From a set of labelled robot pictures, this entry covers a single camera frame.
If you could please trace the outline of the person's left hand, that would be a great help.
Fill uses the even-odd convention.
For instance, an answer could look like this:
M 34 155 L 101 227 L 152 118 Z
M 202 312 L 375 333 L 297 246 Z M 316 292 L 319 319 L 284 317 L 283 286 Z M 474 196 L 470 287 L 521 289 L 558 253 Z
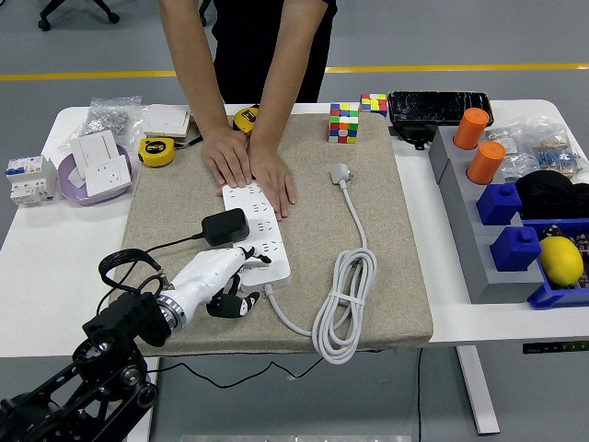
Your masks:
M 249 165 L 253 178 L 262 188 L 278 221 L 289 216 L 295 204 L 295 186 L 290 169 L 277 152 L 275 145 L 251 140 L 248 147 Z

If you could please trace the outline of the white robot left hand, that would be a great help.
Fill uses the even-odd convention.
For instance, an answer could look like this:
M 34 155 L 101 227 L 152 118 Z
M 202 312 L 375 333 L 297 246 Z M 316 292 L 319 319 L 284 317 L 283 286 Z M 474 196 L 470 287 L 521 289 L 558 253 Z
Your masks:
M 251 247 L 206 250 L 198 253 L 172 280 L 171 287 L 157 297 L 157 304 L 169 328 L 178 332 L 193 318 L 200 305 L 212 317 L 239 319 L 248 314 L 260 294 L 239 297 L 239 271 L 246 260 L 255 258 L 263 263 L 271 259 Z

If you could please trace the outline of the person's right hand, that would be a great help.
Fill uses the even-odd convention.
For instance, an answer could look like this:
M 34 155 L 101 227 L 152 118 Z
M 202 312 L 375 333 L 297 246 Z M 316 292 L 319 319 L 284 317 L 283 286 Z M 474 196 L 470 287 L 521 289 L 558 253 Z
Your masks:
M 205 131 L 202 160 L 220 188 L 245 187 L 251 183 L 247 139 L 241 132 L 228 126 Z

